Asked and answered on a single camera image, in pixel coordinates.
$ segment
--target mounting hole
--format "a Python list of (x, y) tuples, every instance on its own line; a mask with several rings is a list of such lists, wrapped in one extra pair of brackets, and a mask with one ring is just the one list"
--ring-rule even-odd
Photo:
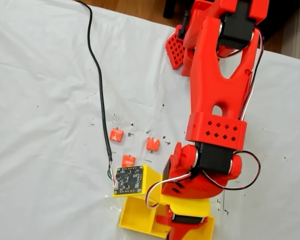
[(175, 182), (175, 184), (179, 187), (179, 188), (181, 188), (181, 189), (184, 189), (185, 188), (185, 186), (183, 186), (181, 183), (179, 183), (179, 182)]
[(172, 188), (172, 190), (176, 193), (176, 194), (180, 194), (181, 192), (178, 190), (178, 189), (176, 189), (176, 188)]

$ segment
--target circuit board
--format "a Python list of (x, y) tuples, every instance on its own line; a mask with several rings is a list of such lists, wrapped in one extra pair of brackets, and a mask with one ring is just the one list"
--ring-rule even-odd
[(143, 166), (121, 167), (116, 170), (115, 195), (137, 194), (142, 191)]

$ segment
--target yellow mount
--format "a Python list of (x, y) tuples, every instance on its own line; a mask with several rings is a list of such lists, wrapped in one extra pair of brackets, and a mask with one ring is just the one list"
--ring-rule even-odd
[(188, 199), (161, 194), (161, 187), (155, 188), (149, 196), (150, 205), (159, 203), (157, 208), (148, 208), (145, 197), (149, 187), (162, 180), (162, 175), (147, 165), (142, 165), (143, 177), (141, 191), (116, 195), (114, 198), (126, 197), (121, 212), (119, 227), (134, 230), (144, 234), (166, 238), (170, 226), (156, 222), (156, 216), (166, 215), (166, 205), (169, 205), (176, 215), (207, 218), (207, 222), (198, 229), (190, 230), (183, 240), (211, 240), (215, 219), (210, 216), (209, 199)]

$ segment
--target small red block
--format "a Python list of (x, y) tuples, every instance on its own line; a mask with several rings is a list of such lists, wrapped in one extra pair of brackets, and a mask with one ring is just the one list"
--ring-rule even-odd
[(121, 166), (123, 168), (125, 168), (125, 167), (132, 167), (132, 166), (135, 165), (135, 162), (136, 162), (136, 157), (135, 156), (123, 155)]
[(112, 128), (110, 132), (110, 140), (116, 141), (116, 142), (121, 142), (122, 137), (124, 135), (124, 131), (117, 129), (117, 128)]
[(146, 149), (151, 151), (158, 151), (160, 147), (160, 140), (159, 139), (153, 139), (151, 137), (148, 137), (148, 140), (146, 141)]

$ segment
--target white table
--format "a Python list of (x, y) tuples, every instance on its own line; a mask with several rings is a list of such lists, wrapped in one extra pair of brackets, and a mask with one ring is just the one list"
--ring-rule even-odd
[[(92, 10), (107, 126), (125, 132), (111, 142), (113, 164), (131, 154), (161, 172), (176, 142), (186, 143), (190, 114), (189, 80), (164, 48), (173, 29)], [(117, 227), (123, 201), (111, 198), (88, 20), (70, 0), (0, 0), (0, 240), (156, 239)], [(211, 200), (214, 239), (300, 240), (300, 60), (264, 53), (246, 120), (245, 149), (261, 174)], [(148, 136), (161, 139), (159, 152), (146, 151)], [(230, 186), (255, 170), (244, 158)]]

